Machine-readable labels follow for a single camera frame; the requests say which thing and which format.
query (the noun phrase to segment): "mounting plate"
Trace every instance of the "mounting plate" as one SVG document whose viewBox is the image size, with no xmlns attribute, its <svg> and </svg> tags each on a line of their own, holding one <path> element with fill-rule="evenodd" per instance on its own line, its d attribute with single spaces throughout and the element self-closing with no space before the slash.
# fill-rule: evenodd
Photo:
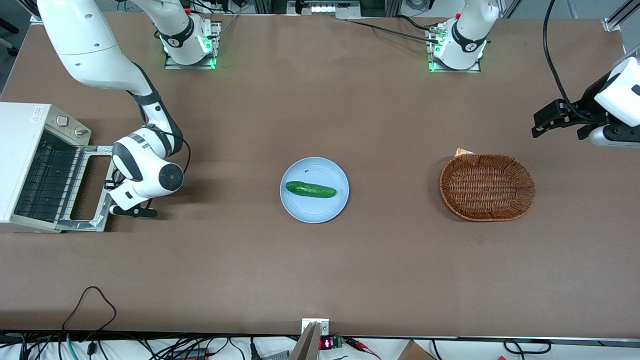
<svg viewBox="0 0 640 360">
<path fill-rule="evenodd" d="M 302 319 L 302 327 L 300 330 L 300 334 L 302 334 L 305 331 L 305 329 L 311 322 L 319 322 L 321 324 L 322 336 L 329 335 L 329 319 L 318 319 L 318 318 Z"/>
</svg>

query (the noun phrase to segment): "digital display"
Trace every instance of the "digital display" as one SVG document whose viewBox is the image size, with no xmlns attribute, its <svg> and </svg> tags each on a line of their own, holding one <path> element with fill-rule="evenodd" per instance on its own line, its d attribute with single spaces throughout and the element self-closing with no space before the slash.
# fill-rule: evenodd
<svg viewBox="0 0 640 360">
<path fill-rule="evenodd" d="M 329 350 L 333 348 L 333 341 L 331 336 L 323 336 L 320 339 L 320 346 L 318 347 L 320 350 Z"/>
</svg>

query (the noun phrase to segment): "green led light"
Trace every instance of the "green led light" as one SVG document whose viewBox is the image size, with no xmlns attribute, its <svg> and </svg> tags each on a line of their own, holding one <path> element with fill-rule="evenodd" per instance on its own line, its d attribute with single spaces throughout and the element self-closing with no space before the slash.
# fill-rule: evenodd
<svg viewBox="0 0 640 360">
<path fill-rule="evenodd" d="M 169 50 L 166 49 L 166 44 L 164 43 L 164 40 L 162 40 L 162 38 L 160 38 L 160 42 L 162 42 L 162 48 L 164 49 L 164 51 L 168 54 Z"/>
<path fill-rule="evenodd" d="M 200 46 L 202 46 L 202 51 L 208 53 L 211 51 L 211 40 L 205 37 L 197 36 L 198 42 L 200 42 Z"/>
</svg>

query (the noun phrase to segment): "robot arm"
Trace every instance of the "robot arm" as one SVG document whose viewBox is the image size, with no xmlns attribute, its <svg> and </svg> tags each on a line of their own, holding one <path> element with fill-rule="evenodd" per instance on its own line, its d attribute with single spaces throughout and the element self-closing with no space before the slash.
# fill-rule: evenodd
<svg viewBox="0 0 640 360">
<path fill-rule="evenodd" d="M 178 190 L 182 169 L 164 159 L 182 148 L 182 133 L 142 68 L 124 56 L 93 0 L 38 0 L 42 22 L 69 74 L 87 86 L 126 90 L 147 123 L 113 145 L 125 177 L 110 191 L 123 210 Z"/>
<path fill-rule="evenodd" d="M 486 37 L 499 14 L 496 0 L 465 0 L 460 17 L 442 25 L 446 35 L 433 55 L 452 69 L 469 69 L 482 55 Z"/>
<path fill-rule="evenodd" d="M 617 62 L 574 102 L 582 117 L 555 100 L 534 115 L 537 138 L 548 130 L 582 124 L 578 139 L 597 146 L 640 147 L 640 46 Z"/>
<path fill-rule="evenodd" d="M 213 51 L 211 20 L 184 12 L 180 0 L 131 0 L 151 18 L 164 50 L 180 65 L 191 65 Z"/>
</svg>

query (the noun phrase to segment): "label sticker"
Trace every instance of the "label sticker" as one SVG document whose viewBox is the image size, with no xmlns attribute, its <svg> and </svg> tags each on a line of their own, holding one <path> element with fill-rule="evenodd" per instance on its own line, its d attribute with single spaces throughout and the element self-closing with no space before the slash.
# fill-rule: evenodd
<svg viewBox="0 0 640 360">
<path fill-rule="evenodd" d="M 40 122 L 42 114 L 44 113 L 44 106 L 36 106 L 33 110 L 33 116 L 31 116 L 31 122 Z"/>
</svg>

